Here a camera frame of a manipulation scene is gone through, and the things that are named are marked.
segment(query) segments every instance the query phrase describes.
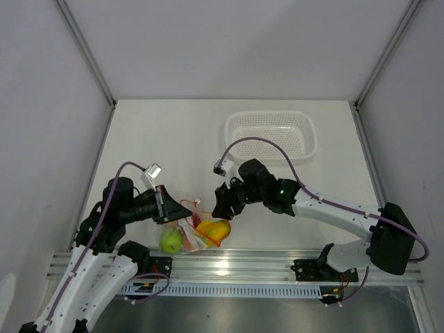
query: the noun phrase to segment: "white plastic basket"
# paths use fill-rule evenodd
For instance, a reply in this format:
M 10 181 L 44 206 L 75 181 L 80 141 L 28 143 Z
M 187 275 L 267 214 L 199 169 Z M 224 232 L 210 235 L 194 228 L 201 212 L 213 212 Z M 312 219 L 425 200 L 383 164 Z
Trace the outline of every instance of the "white plastic basket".
M 311 119 L 299 111 L 248 111 L 231 115 L 225 123 L 229 146 L 244 137 L 262 137 L 279 145 L 293 164 L 301 164 L 316 152 L 318 141 Z M 236 163 L 256 158 L 267 165 L 283 165 L 275 147 L 257 140 L 241 142 L 230 151 Z

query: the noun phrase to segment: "white table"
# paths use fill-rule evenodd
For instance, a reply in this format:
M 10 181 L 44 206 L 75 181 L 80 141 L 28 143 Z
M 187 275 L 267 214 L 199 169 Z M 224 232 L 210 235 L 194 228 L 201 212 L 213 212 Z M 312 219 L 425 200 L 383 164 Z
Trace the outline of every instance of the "white table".
M 314 123 L 318 150 L 310 161 L 296 166 L 302 181 L 325 194 L 357 203 L 376 205 L 376 197 L 346 101 L 260 100 L 121 100 L 105 142 L 85 213 L 101 200 L 103 188 L 125 161 L 144 167 L 157 162 L 165 185 L 176 200 L 201 198 L 200 208 L 211 211 L 214 190 L 224 179 L 212 172 L 225 140 L 225 120 L 249 110 L 299 110 Z M 287 166 L 268 168 L 277 178 L 292 178 Z M 140 171 L 128 166 L 123 176 L 145 190 Z M 120 244 L 131 239 L 158 246 L 160 228 L 152 221 L 127 226 Z M 328 243 L 345 243 L 356 237 L 311 219 L 270 212 L 261 204 L 247 206 L 232 221 L 225 248 L 319 249 Z

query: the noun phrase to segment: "white wall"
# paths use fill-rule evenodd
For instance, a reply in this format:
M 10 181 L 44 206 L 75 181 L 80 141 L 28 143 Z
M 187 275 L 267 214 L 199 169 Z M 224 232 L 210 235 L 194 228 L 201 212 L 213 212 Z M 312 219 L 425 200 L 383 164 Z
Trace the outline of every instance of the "white wall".
M 68 0 L 118 99 L 357 98 L 409 0 Z
M 430 246 L 421 265 L 444 330 L 444 2 L 425 2 L 364 103 L 388 198 Z
M 66 249 L 110 111 L 52 1 L 1 1 L 0 40 L 0 279 L 19 277 L 2 332 L 13 333 Z

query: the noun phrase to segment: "bag of fruit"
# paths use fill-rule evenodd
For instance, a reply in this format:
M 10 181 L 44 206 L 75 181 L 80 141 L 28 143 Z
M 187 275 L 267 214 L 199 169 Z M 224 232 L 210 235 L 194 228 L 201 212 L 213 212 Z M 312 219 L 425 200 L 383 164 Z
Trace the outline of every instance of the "bag of fruit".
M 228 220 L 213 221 L 211 212 L 198 208 L 199 199 L 180 201 L 193 212 L 185 219 L 164 224 L 160 235 L 160 248 L 166 253 L 179 251 L 193 252 L 221 246 L 221 242 L 231 233 Z

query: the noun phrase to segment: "gray floor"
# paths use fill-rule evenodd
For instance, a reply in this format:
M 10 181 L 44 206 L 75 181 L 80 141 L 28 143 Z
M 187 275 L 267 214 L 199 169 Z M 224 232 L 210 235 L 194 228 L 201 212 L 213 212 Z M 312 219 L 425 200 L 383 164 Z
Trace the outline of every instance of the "gray floor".
M 113 300 L 92 333 L 419 332 L 405 288 L 368 287 L 342 308 L 317 300 L 159 297 Z

